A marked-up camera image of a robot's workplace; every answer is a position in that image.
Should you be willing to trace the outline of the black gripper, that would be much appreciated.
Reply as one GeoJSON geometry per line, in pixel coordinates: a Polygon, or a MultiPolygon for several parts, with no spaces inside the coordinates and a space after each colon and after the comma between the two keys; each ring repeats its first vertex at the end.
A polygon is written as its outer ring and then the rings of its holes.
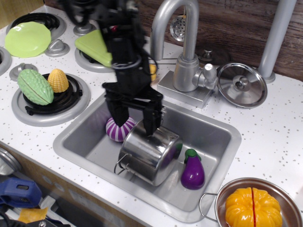
{"type": "Polygon", "coordinates": [[[104,83],[107,107],[118,127],[129,118],[129,108],[143,112],[143,125],[151,136],[162,120],[163,95],[151,87],[149,62],[113,62],[117,82],[104,83]]]}

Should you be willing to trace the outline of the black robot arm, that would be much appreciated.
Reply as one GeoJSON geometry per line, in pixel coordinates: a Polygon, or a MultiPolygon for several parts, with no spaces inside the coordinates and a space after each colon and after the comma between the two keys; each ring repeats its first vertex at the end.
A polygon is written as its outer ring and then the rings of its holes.
{"type": "Polygon", "coordinates": [[[150,55],[144,50],[145,32],[133,0],[60,0],[58,4],[77,26],[97,22],[117,81],[104,83],[106,102],[115,123],[121,127],[129,108],[143,112],[146,135],[160,127],[163,95],[151,87],[150,55]]]}

